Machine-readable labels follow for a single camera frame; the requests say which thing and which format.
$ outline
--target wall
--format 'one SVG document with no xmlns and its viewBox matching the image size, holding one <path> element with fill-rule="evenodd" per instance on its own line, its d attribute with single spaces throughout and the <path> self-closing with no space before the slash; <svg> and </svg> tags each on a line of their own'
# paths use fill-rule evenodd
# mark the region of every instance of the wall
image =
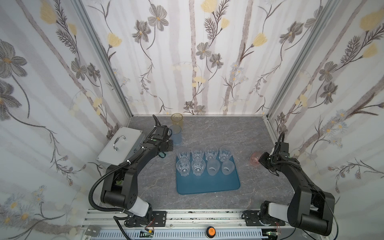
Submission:
<svg viewBox="0 0 384 240">
<path fill-rule="evenodd" d="M 288 133 L 291 155 L 335 196 L 338 239 L 383 233 L 383 7 L 341 1 L 270 116 L 278 133 Z"/>
<path fill-rule="evenodd" d="M 83 0 L 134 114 L 265 114 L 321 0 Z"/>
<path fill-rule="evenodd" d="M 74 239 L 127 118 L 69 1 L 1 1 L 0 39 L 1 237 Z"/>
</svg>

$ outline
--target black cable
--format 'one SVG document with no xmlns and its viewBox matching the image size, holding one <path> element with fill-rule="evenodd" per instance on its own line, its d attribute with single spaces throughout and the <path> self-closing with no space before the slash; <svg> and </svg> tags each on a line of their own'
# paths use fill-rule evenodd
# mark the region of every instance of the black cable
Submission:
<svg viewBox="0 0 384 240">
<path fill-rule="evenodd" d="M 288 237 L 282 238 L 282 239 L 280 239 L 280 240 L 289 238 L 290 236 L 292 236 L 292 235 L 294 234 L 295 231 L 296 231 L 296 228 L 294 228 L 293 232 L 292 232 Z"/>
<path fill-rule="evenodd" d="M 312 239 L 317 240 L 316 238 L 314 238 L 313 236 L 311 236 L 306 230 L 303 229 L 303 231 L 304 231 L 308 236 L 310 236 Z"/>
<path fill-rule="evenodd" d="M 95 189 L 97 188 L 97 186 L 106 178 L 108 177 L 109 175 L 111 175 L 112 173 L 128 166 L 131 164 L 131 162 L 134 162 L 136 161 L 138 158 L 140 158 L 142 156 L 142 154 L 144 153 L 144 149 L 141 150 L 141 153 L 138 154 L 136 157 L 134 157 L 133 159 L 131 159 L 130 161 L 127 161 L 119 166 L 117 166 L 116 168 L 114 168 L 112 171 L 110 171 L 109 173 L 105 174 L 104 176 L 102 176 L 99 180 L 97 180 L 95 182 L 95 184 L 91 187 L 91 190 L 89 191 L 89 195 L 88 195 L 88 201 L 90 203 L 90 205 L 96 209 L 96 210 L 99 210 L 99 211 L 103 211 L 103 212 L 123 212 L 124 209 L 121 209 L 121 208 L 106 208 L 106 207 L 100 207 L 99 205 L 97 205 L 94 201 L 93 201 L 93 193 L 95 191 Z"/>
<path fill-rule="evenodd" d="M 125 237 L 127 240 L 131 240 L 131 239 L 128 237 L 127 233 L 126 233 L 126 232 L 124 231 L 124 229 L 122 228 L 122 226 L 121 226 L 121 224 L 120 224 L 118 218 L 119 218 L 119 217 L 113 216 L 113 219 L 114 219 L 115 222 L 117 223 L 117 225 L 118 225 L 118 227 L 119 227 L 121 233 L 124 235 L 124 237 Z"/>
</svg>

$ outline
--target gray marble surface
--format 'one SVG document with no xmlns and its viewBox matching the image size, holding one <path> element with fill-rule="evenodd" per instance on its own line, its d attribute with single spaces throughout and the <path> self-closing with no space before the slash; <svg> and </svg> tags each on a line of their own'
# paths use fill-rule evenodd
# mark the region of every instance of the gray marble surface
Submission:
<svg viewBox="0 0 384 240">
<path fill-rule="evenodd" d="M 159 117 L 162 125 L 170 126 L 170 117 Z M 130 128 L 148 135 L 153 129 L 152 117 L 133 117 Z M 263 166 L 250 165 L 255 151 L 268 151 L 273 142 L 261 117 L 203 117 L 186 116 L 183 142 L 174 146 L 162 159 L 155 157 L 138 176 L 139 197 L 154 209 L 246 209 L 259 208 L 265 200 L 288 204 L 293 190 L 284 174 L 279 177 Z M 180 195 L 176 191 L 176 151 L 181 146 L 192 148 L 199 144 L 232 146 L 240 179 L 240 188 L 232 191 Z"/>
</svg>

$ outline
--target frosted cup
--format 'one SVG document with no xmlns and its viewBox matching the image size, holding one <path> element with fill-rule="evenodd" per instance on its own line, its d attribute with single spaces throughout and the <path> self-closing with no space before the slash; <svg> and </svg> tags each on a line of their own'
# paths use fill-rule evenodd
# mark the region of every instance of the frosted cup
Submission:
<svg viewBox="0 0 384 240">
<path fill-rule="evenodd" d="M 188 176 L 191 170 L 191 164 L 189 163 L 189 159 L 182 158 L 176 163 L 176 169 L 180 173 L 181 176 Z"/>
<path fill-rule="evenodd" d="M 204 146 L 202 145 L 199 145 L 199 146 L 194 146 L 191 150 L 191 153 L 192 153 L 192 159 L 195 159 L 195 158 L 203 158 L 204 156 Z"/>
<path fill-rule="evenodd" d="M 216 156 L 218 154 L 218 149 L 217 147 L 213 146 L 213 145 L 208 145 L 206 148 L 205 148 L 205 159 L 208 161 L 208 160 L 211 160 L 211 159 L 215 159 Z"/>
<path fill-rule="evenodd" d="M 232 161 L 226 160 L 221 166 L 221 171 L 224 175 L 229 175 L 235 170 L 235 164 Z"/>
<path fill-rule="evenodd" d="M 204 172 L 205 161 L 197 157 L 192 161 L 191 166 L 193 174 L 195 174 L 196 176 L 200 176 Z"/>
<path fill-rule="evenodd" d="M 216 159 L 208 160 L 207 162 L 207 172 L 209 175 L 214 176 L 220 170 L 220 162 Z"/>
</svg>

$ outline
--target drinking glass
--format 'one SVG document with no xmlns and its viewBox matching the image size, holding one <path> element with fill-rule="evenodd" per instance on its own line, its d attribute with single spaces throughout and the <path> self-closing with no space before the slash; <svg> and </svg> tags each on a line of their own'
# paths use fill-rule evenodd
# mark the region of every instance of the drinking glass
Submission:
<svg viewBox="0 0 384 240">
<path fill-rule="evenodd" d="M 220 159 L 220 161 L 224 162 L 225 160 L 229 160 L 232 156 L 232 148 L 230 146 L 222 146 L 220 148 L 220 154 L 218 156 L 218 158 Z"/>
<path fill-rule="evenodd" d="M 179 125 L 181 128 L 183 128 L 183 115 L 181 113 L 174 113 L 170 117 L 172 120 L 173 125 Z"/>
<path fill-rule="evenodd" d="M 232 161 L 224 161 L 221 166 L 221 171 L 224 175 L 229 175 L 231 172 L 235 170 L 235 164 Z"/>
<path fill-rule="evenodd" d="M 192 153 L 192 159 L 195 159 L 197 157 L 202 159 L 204 156 L 204 146 L 202 146 L 202 145 L 194 146 L 192 148 L 191 153 Z"/>
<path fill-rule="evenodd" d="M 192 166 L 193 174 L 195 174 L 196 176 L 200 176 L 204 172 L 205 161 L 197 157 L 192 161 L 191 166 Z"/>
<path fill-rule="evenodd" d="M 214 176 L 220 170 L 220 162 L 216 159 L 211 159 L 207 162 L 207 172 L 209 175 Z"/>
<path fill-rule="evenodd" d="M 206 148 L 205 148 L 205 159 L 208 161 L 208 160 L 211 160 L 211 159 L 215 159 L 216 156 L 217 156 L 217 153 L 218 153 L 218 149 L 217 147 L 213 146 L 213 145 L 208 145 Z"/>
<path fill-rule="evenodd" d="M 179 145 L 182 142 L 181 127 L 178 125 L 172 125 L 169 129 L 172 130 L 172 136 L 170 138 L 173 140 L 173 144 Z"/>
<path fill-rule="evenodd" d="M 189 163 L 189 159 L 181 158 L 179 161 L 177 161 L 176 169 L 181 176 L 183 177 L 188 176 L 191 170 L 191 164 Z"/>
<path fill-rule="evenodd" d="M 179 157 L 179 159 L 186 158 L 189 161 L 189 152 L 190 152 L 189 148 L 187 148 L 187 147 L 180 147 L 177 150 L 177 156 Z"/>
</svg>

